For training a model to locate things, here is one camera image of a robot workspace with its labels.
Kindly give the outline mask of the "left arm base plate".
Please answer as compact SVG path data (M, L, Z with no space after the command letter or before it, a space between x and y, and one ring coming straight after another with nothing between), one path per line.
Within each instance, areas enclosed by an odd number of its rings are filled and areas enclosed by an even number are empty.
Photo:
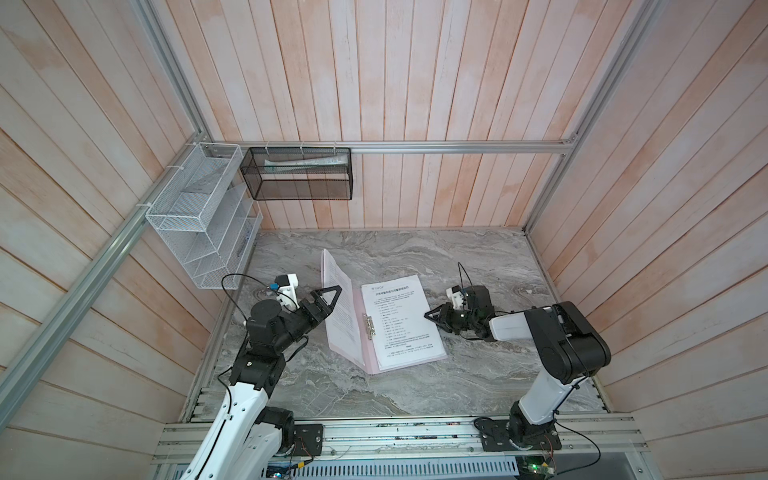
M320 456L323 436L324 425L321 423L299 424L283 428L277 455L299 455L310 458Z

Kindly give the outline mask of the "pink file folder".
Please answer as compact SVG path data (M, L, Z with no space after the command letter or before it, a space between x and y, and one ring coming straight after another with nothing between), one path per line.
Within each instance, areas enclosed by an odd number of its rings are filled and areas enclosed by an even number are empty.
M328 250L322 252L325 287L340 287L333 313L325 320L332 351L368 374L376 375L447 357L437 326L424 317L429 309L416 275L353 286Z

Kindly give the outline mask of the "printed paper sheet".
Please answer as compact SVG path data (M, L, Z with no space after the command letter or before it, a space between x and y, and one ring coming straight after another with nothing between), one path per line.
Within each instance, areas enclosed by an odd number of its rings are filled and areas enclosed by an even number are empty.
M352 283L348 276L338 266L327 259L323 276L324 286L339 285L342 287L341 297L334 312L326 320L328 341L336 348L336 352L362 366L364 363L360 341L359 325L353 300Z
M447 357L437 326L424 318L429 304L418 276L363 285L361 299L376 331L373 340L366 341L373 374Z

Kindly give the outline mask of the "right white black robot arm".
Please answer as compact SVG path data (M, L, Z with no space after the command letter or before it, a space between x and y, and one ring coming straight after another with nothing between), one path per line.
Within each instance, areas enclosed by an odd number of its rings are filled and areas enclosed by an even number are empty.
M441 330L470 332L485 342L534 342L542 370L510 409L507 431L519 446L549 433L555 413L579 383L611 361L607 343L571 301L506 312L497 309L482 285L448 290L449 301L424 318Z

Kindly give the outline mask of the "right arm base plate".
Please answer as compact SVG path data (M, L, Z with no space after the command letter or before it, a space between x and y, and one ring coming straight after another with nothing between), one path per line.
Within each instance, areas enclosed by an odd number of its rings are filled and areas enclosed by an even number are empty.
M562 449L553 422L532 425L524 417L513 416L509 420L478 417L473 420L473 426L480 435L485 452Z

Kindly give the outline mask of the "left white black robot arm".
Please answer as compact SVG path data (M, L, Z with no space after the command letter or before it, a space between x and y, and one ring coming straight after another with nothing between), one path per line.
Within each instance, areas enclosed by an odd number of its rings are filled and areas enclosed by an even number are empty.
M341 298L334 285L310 292L293 303L256 303L246 317L246 337L238 350L225 399L184 479L258 479L277 454L291 454L295 446L294 414L268 405L288 363L285 351L324 322Z

